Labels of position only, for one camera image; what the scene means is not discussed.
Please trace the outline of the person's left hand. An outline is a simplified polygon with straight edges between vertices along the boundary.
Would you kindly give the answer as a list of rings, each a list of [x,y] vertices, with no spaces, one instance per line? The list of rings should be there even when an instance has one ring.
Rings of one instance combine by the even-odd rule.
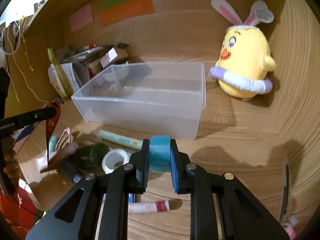
[[[16,142],[11,136],[1,139],[1,191],[3,195],[12,195],[18,183],[20,169],[14,150]]]

